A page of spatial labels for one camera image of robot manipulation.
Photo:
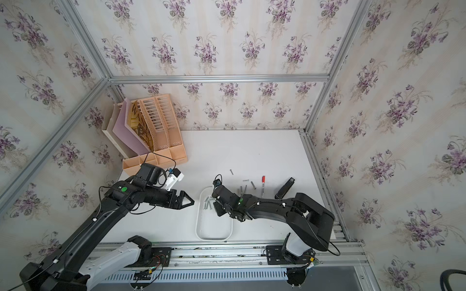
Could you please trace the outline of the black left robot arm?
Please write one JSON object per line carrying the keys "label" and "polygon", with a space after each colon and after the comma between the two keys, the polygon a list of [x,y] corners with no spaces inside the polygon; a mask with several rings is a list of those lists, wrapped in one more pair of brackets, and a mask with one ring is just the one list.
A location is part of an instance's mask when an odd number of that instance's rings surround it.
{"label": "black left robot arm", "polygon": [[129,238],[121,247],[86,264],[92,251],[108,232],[137,206],[181,210],[189,195],[173,186],[183,179],[179,169],[165,172],[144,163],[139,171],[108,188],[96,210],[58,248],[40,263],[29,263],[19,277],[28,291],[90,291],[104,279],[133,264],[153,262],[152,243],[142,236]]}

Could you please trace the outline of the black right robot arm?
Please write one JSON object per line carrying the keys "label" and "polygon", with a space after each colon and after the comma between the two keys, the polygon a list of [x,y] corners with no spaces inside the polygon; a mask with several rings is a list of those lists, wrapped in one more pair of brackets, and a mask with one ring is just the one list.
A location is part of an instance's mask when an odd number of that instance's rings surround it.
{"label": "black right robot arm", "polygon": [[309,248],[327,251],[335,216],[317,201],[303,193],[284,200],[259,198],[244,194],[238,196],[224,185],[214,188],[212,197],[219,217],[228,214],[239,222],[269,219],[290,226],[297,237]]}

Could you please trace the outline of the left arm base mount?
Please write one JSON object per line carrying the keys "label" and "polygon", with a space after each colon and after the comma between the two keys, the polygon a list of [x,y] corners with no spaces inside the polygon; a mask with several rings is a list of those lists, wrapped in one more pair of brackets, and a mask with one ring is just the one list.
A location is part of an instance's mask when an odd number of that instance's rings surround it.
{"label": "left arm base mount", "polygon": [[152,243],[141,236],[129,238],[119,248],[88,261],[80,268],[79,274],[86,280],[87,290],[92,290],[99,283],[125,267],[143,267],[144,270],[132,275],[134,284],[150,284],[156,278],[157,269],[168,266],[171,248],[155,248]]}

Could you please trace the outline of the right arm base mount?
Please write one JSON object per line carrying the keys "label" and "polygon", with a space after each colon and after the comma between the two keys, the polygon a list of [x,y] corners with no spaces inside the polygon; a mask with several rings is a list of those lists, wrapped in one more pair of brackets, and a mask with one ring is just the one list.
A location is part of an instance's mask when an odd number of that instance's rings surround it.
{"label": "right arm base mount", "polygon": [[290,265],[286,268],[287,283],[291,287],[302,287],[308,271],[319,264],[313,248],[305,244],[295,233],[287,234],[282,245],[265,247],[268,265]]}

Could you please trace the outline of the white plastic storage box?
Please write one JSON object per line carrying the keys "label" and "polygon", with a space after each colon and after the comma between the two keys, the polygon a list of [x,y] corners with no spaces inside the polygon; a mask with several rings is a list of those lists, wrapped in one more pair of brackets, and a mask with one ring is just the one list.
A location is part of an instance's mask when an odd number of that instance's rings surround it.
{"label": "white plastic storage box", "polygon": [[218,217],[214,208],[204,210],[205,198],[212,197],[213,187],[206,187],[200,193],[195,234],[202,241],[227,241],[233,234],[233,220],[226,215]]}

